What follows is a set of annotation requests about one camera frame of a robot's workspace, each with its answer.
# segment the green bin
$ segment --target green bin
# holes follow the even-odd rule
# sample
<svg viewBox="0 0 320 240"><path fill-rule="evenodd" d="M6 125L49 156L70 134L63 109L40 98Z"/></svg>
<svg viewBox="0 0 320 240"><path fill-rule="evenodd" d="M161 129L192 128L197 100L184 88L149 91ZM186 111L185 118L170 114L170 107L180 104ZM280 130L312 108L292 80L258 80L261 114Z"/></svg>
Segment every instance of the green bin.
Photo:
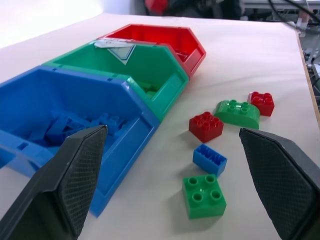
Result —
<svg viewBox="0 0 320 240"><path fill-rule="evenodd" d="M188 75L166 46L132 44L127 55L124 52L91 42L44 65L125 79L162 121L189 82Z"/></svg>

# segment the green lego brick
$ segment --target green lego brick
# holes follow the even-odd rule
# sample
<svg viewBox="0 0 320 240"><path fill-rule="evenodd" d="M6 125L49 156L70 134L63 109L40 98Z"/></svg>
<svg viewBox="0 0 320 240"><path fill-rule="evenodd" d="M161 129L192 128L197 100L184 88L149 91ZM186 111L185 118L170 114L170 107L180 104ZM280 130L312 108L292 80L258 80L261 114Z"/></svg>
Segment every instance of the green lego brick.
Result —
<svg viewBox="0 0 320 240"><path fill-rule="evenodd" d="M216 175L185 177L182 192L189 219L222 216L227 207Z"/></svg>
<svg viewBox="0 0 320 240"><path fill-rule="evenodd" d="M124 79L160 121L189 82L169 48L162 45L136 44L124 64L108 49L95 47L91 42L44 65Z"/></svg>
<svg viewBox="0 0 320 240"><path fill-rule="evenodd" d="M259 129L260 111L248 102L224 100L217 104L214 116L223 123Z"/></svg>

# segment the white table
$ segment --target white table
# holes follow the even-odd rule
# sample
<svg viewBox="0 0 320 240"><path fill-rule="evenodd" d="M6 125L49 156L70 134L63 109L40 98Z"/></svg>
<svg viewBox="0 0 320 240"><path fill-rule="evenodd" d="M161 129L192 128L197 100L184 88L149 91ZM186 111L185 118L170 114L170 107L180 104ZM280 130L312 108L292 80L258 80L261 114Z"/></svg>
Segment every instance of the white table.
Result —
<svg viewBox="0 0 320 240"><path fill-rule="evenodd" d="M310 9L319 10L320 9L320 1L319 0L307 0ZM292 6L288 2L284 0L272 0L274 6L277 9L297 9ZM306 0L294 0L297 4L308 8ZM271 9L267 0L243 0L244 6L246 9Z"/></svg>
<svg viewBox="0 0 320 240"><path fill-rule="evenodd" d="M260 129L295 141L319 166L319 127L296 33L281 23L101 14L0 50L3 82L128 23L191 27L206 59L143 150L99 218L88 215L80 240L279 240L256 193L239 134L226 124L208 145L228 158L218 181L222 217L188 220L182 177L204 174L192 164L200 141L189 119L222 100L269 92L275 109ZM0 217L28 179L0 170Z"/></svg>

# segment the red lego brick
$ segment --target red lego brick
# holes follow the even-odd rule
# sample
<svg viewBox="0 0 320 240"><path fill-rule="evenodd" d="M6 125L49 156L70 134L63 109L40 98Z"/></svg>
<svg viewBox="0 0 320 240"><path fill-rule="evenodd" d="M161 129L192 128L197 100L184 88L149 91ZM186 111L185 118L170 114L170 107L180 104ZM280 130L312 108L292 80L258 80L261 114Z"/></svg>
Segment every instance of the red lego brick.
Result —
<svg viewBox="0 0 320 240"><path fill-rule="evenodd" d="M220 136L223 128L224 123L208 111L189 120L189 131L203 143Z"/></svg>
<svg viewBox="0 0 320 240"><path fill-rule="evenodd" d="M259 109L261 116L270 117L275 108L275 103L270 93L250 92L248 103L255 105Z"/></svg>

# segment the green 2x2 brick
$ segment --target green 2x2 brick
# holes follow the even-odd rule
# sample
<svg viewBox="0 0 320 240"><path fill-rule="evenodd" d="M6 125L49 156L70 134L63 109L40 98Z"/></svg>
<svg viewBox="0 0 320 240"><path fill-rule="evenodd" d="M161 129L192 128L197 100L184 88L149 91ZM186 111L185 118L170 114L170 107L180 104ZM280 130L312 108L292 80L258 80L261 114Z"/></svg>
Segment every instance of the green 2x2 brick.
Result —
<svg viewBox="0 0 320 240"><path fill-rule="evenodd" d="M227 203L213 174L185 177L182 192L190 219L222 216Z"/></svg>

